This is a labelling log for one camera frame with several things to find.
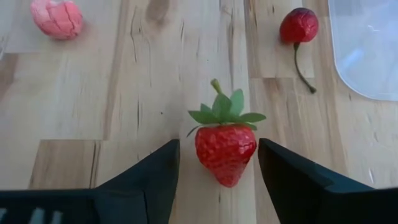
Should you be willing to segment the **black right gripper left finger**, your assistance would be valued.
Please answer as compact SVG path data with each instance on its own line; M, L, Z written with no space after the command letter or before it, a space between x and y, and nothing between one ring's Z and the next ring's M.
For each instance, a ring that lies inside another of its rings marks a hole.
M96 223L168 223L180 167L173 139L96 188Z

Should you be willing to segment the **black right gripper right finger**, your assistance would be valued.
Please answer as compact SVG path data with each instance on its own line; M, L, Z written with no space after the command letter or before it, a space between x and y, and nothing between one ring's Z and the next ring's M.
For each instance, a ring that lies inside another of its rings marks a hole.
M361 193L370 187L266 138L259 140L262 179L281 223L372 223Z

